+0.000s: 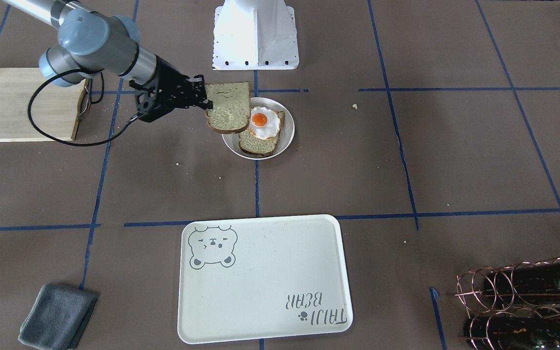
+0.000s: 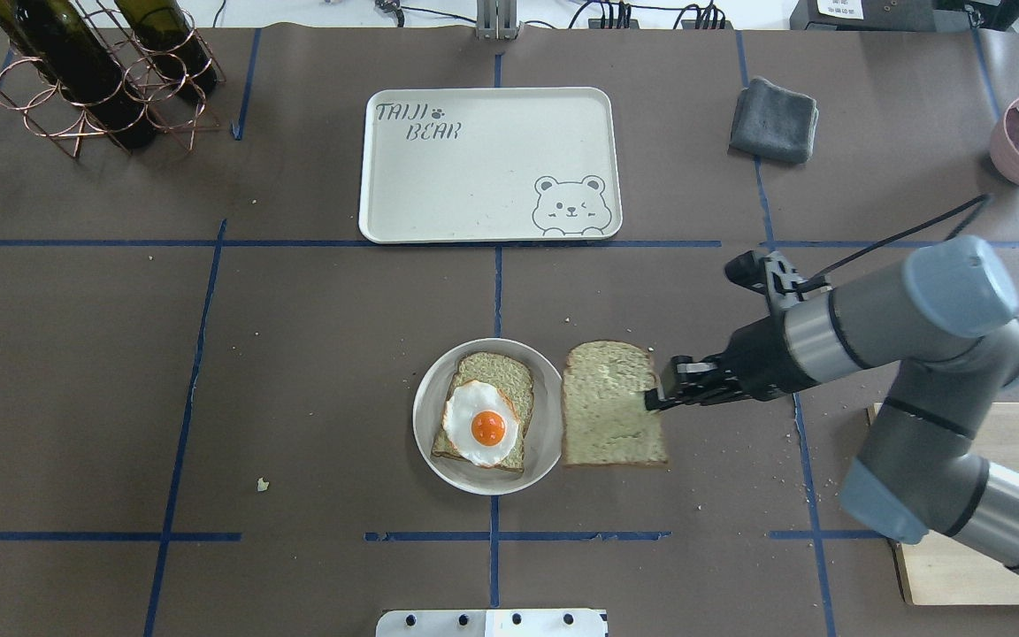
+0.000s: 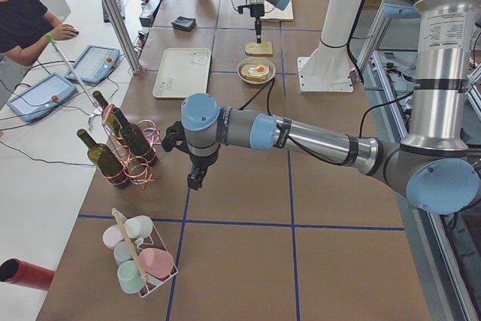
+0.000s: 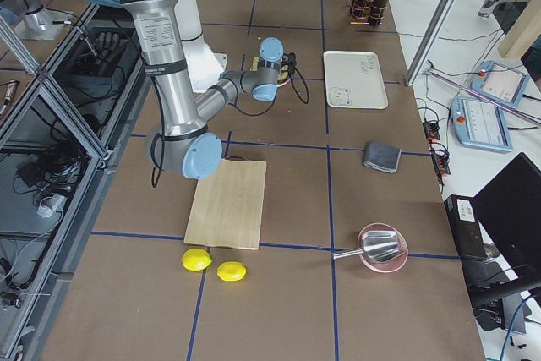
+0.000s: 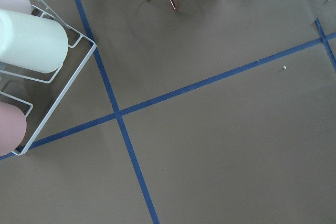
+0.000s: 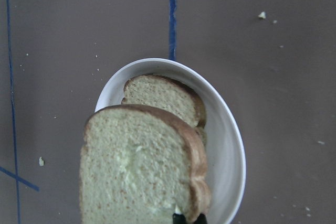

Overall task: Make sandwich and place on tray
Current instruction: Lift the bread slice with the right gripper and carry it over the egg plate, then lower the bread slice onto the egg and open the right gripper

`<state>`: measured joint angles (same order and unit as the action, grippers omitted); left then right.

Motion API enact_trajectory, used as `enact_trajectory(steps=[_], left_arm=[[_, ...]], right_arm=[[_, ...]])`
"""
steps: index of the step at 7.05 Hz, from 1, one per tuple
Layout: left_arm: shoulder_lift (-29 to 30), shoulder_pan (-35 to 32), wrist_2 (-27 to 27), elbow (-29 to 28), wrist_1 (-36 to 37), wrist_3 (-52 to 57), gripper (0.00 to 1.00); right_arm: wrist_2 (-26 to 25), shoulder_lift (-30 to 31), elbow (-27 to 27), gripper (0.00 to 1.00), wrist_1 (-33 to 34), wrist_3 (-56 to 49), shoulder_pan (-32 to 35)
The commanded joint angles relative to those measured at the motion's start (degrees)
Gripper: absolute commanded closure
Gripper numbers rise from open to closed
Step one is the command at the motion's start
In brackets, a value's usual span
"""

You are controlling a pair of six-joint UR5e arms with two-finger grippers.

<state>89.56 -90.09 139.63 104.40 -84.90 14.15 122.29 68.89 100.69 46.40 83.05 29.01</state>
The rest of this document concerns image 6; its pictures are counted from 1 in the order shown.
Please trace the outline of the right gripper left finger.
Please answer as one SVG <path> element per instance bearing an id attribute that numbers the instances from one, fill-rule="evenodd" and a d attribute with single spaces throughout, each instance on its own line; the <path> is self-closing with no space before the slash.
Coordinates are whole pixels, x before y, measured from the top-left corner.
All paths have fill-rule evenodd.
<path id="1" fill-rule="evenodd" d="M 172 215 L 172 224 L 186 224 L 186 218 L 183 214 L 174 213 Z"/>

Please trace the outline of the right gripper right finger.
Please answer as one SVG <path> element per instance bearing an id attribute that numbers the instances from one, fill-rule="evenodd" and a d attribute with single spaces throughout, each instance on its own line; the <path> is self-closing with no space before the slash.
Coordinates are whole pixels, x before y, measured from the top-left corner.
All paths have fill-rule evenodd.
<path id="1" fill-rule="evenodd" d="M 197 220 L 195 221 L 195 224 L 207 224 L 207 219 L 204 214 L 200 214 Z"/>

